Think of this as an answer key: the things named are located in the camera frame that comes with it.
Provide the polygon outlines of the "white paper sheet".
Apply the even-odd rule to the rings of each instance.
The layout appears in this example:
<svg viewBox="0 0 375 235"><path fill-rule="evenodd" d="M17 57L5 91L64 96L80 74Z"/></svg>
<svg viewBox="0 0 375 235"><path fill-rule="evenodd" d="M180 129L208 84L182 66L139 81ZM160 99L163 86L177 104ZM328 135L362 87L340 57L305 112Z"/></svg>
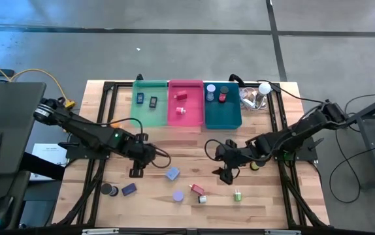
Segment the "white paper sheet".
<svg viewBox="0 0 375 235"><path fill-rule="evenodd" d="M67 150L57 144L34 144L31 154L62 167L68 163Z"/></svg>

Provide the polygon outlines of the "navy blue box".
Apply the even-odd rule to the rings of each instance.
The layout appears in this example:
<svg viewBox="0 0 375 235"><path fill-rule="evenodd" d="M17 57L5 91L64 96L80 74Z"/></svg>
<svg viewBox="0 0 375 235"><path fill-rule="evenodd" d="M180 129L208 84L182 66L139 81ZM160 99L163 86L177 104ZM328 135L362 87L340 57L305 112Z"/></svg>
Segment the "navy blue box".
<svg viewBox="0 0 375 235"><path fill-rule="evenodd" d="M137 186L135 183L130 183L129 185L126 185L125 187L122 188L122 195L123 196L128 196L131 193L134 193L137 191Z"/></svg>

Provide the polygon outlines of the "dark grey low desk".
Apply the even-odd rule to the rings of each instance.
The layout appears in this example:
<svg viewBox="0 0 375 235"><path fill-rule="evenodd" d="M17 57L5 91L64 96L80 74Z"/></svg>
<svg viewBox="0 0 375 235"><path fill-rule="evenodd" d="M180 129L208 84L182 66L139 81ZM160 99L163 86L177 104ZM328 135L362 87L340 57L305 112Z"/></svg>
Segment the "dark grey low desk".
<svg viewBox="0 0 375 235"><path fill-rule="evenodd" d="M22 212L25 191L29 183L30 173L28 171L20 171L16 174L0 176L0 198L10 195L14 198L12 203L12 216L7 230L17 229Z"/></svg>

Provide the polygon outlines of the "green plastic bin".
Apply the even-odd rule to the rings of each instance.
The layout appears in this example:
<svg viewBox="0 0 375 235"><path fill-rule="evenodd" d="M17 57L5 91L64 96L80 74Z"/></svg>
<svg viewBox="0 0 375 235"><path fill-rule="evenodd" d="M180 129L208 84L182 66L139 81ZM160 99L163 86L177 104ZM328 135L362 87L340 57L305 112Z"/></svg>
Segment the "green plastic bin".
<svg viewBox="0 0 375 235"><path fill-rule="evenodd" d="M137 104L137 93L144 93L144 103ZM150 98L157 97L156 108L150 108ZM144 127L167 125L168 83L166 80L138 80L133 82L131 117Z"/></svg>

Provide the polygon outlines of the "light blue cube charger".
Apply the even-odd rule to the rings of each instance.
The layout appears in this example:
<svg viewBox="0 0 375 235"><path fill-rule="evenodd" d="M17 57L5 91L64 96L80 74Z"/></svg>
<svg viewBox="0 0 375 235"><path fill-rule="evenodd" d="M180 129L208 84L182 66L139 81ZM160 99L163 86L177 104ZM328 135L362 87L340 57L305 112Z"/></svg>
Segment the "light blue cube charger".
<svg viewBox="0 0 375 235"><path fill-rule="evenodd" d="M165 176L171 180L174 181L178 176L180 175L180 170L176 167L171 167L165 174Z"/></svg>

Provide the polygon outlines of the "silver metal bracket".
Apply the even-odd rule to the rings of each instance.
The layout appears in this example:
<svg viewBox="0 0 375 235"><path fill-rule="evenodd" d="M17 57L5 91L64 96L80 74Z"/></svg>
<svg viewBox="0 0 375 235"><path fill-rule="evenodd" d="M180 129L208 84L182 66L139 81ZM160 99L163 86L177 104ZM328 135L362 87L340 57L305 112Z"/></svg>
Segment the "silver metal bracket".
<svg viewBox="0 0 375 235"><path fill-rule="evenodd" d="M81 235L117 235L119 233L118 228L91 228L84 229Z"/></svg>
<svg viewBox="0 0 375 235"><path fill-rule="evenodd" d="M302 235L299 230L265 230L264 235Z"/></svg>

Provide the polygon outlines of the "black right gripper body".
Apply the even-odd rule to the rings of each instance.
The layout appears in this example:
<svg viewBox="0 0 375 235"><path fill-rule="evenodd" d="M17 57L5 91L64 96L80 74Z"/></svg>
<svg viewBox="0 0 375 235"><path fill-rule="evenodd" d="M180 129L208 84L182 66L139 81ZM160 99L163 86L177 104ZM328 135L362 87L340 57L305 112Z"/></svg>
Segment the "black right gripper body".
<svg viewBox="0 0 375 235"><path fill-rule="evenodd" d="M237 148L234 141L226 140L216 148L215 160L222 161L226 169L234 169L255 161L255 158L248 148Z"/></svg>

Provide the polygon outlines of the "black desk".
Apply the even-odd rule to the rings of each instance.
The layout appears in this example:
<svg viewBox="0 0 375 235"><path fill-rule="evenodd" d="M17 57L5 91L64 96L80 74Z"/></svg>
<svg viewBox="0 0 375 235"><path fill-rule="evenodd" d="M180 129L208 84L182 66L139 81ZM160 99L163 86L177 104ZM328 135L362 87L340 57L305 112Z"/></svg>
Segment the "black desk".
<svg viewBox="0 0 375 235"><path fill-rule="evenodd" d="M0 175L18 171L46 84L0 83Z"/></svg>

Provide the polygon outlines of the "black capped red sand hourglass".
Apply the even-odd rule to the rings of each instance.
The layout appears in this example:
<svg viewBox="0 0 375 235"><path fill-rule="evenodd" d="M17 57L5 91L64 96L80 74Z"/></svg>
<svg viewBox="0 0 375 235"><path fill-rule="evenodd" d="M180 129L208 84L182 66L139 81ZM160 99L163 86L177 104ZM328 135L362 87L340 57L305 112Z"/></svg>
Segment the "black capped red sand hourglass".
<svg viewBox="0 0 375 235"><path fill-rule="evenodd" d="M218 96L218 102L225 103L227 99L227 94L229 92L229 88L227 86L220 87L220 94Z"/></svg>

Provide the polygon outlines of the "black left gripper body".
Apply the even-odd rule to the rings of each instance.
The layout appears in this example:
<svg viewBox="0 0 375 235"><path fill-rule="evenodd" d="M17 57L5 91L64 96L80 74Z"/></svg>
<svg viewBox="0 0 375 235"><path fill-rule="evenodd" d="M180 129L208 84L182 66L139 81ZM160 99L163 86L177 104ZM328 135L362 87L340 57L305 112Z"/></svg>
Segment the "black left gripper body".
<svg viewBox="0 0 375 235"><path fill-rule="evenodd" d="M152 144L137 143L130 147L130 159L136 167L146 167L155 160L156 149Z"/></svg>

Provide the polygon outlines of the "teal plastic bin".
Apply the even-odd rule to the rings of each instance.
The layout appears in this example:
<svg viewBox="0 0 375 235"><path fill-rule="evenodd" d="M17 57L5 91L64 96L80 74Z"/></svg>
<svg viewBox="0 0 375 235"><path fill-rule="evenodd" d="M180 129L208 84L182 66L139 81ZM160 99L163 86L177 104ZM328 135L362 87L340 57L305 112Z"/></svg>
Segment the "teal plastic bin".
<svg viewBox="0 0 375 235"><path fill-rule="evenodd" d="M216 87L213 101L207 101L206 99L206 87L208 84L214 84ZM221 86L229 88L225 103L218 102ZM207 129L237 129L242 125L238 84L231 82L206 82L204 84L204 95L204 123Z"/></svg>

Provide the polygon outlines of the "black desk support bar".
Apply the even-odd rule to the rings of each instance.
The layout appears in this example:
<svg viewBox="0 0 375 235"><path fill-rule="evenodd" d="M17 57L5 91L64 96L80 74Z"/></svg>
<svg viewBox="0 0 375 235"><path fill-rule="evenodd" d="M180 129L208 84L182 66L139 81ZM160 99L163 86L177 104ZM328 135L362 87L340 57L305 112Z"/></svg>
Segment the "black desk support bar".
<svg viewBox="0 0 375 235"><path fill-rule="evenodd" d="M65 172L63 166L51 163L27 152L23 154L20 170L30 171L58 181L63 179Z"/></svg>

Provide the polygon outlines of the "white light bulb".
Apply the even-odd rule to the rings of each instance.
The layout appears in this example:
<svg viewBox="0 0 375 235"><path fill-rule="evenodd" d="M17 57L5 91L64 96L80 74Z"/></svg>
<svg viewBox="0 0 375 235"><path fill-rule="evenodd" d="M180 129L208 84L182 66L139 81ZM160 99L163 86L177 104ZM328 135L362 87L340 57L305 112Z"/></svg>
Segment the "white light bulb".
<svg viewBox="0 0 375 235"><path fill-rule="evenodd" d="M271 92L272 88L268 82L262 82L255 96L255 105L258 109L266 107L267 95Z"/></svg>

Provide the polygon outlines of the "pink plastic bin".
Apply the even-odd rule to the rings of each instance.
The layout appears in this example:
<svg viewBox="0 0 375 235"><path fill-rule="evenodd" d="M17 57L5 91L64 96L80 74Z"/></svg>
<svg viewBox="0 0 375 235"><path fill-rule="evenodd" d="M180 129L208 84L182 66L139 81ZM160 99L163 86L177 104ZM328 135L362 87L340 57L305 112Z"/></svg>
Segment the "pink plastic bin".
<svg viewBox="0 0 375 235"><path fill-rule="evenodd" d="M174 95L187 91L187 99L178 101ZM183 115L176 113L184 107ZM204 83L202 80L170 80L168 83L167 124L170 126L201 126L204 123Z"/></svg>

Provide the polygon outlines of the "black computer mouse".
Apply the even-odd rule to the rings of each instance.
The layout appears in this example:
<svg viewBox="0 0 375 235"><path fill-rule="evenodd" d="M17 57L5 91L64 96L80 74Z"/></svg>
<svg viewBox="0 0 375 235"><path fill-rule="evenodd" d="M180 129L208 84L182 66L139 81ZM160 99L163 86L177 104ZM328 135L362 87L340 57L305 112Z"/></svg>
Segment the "black computer mouse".
<svg viewBox="0 0 375 235"><path fill-rule="evenodd" d="M8 227L12 219L14 197L5 195L0 198L0 230Z"/></svg>

